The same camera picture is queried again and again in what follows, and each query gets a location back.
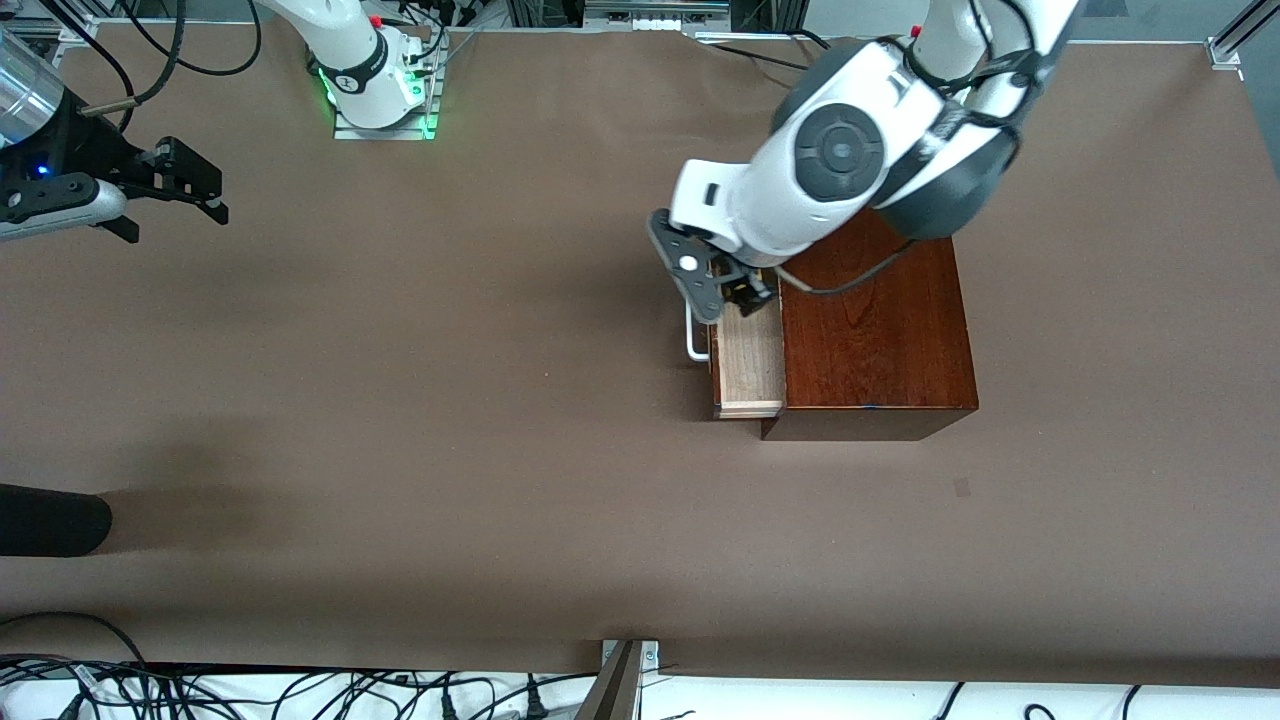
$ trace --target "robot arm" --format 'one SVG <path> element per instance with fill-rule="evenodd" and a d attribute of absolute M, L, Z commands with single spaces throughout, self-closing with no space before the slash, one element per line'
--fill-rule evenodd
<path fill-rule="evenodd" d="M 262 3 L 311 46 L 352 124 L 387 127 L 424 102 L 422 41 L 375 28 L 360 0 Z M 227 224 L 216 165 L 175 137 L 143 151 L 84 108 L 52 67 L 0 28 L 0 241 L 95 225 L 137 242 L 138 225 L 124 215 L 137 197 L 187 202 Z"/>
<path fill-rule="evenodd" d="M 724 301 L 744 314 L 768 302 L 758 269 L 864 206 L 906 238 L 945 237 L 973 219 L 1014 158 L 1075 6 L 933 0 L 911 47 L 878 40 L 822 55 L 749 164 L 686 163 L 649 231 L 694 316 L 710 324 Z"/>
<path fill-rule="evenodd" d="M 375 28 L 360 0 L 262 4 L 289 20 L 306 41 L 334 105 L 351 124 L 384 128 L 424 102 L 422 40 L 390 26 Z"/>

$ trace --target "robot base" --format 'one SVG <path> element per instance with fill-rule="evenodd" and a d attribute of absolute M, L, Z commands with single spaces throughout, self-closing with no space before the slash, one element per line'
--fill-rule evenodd
<path fill-rule="evenodd" d="M 416 37 L 411 40 L 421 44 Z M 448 70 L 443 63 L 448 56 L 449 36 L 445 33 L 430 55 L 407 68 L 408 72 L 424 73 L 422 78 L 410 79 L 408 85 L 415 94 L 421 94 L 426 100 L 410 110 L 399 122 L 370 129 L 352 124 L 342 113 L 334 113 L 334 140 L 435 140 L 435 126 L 440 118 L 440 96 L 444 94 L 444 73 Z"/>

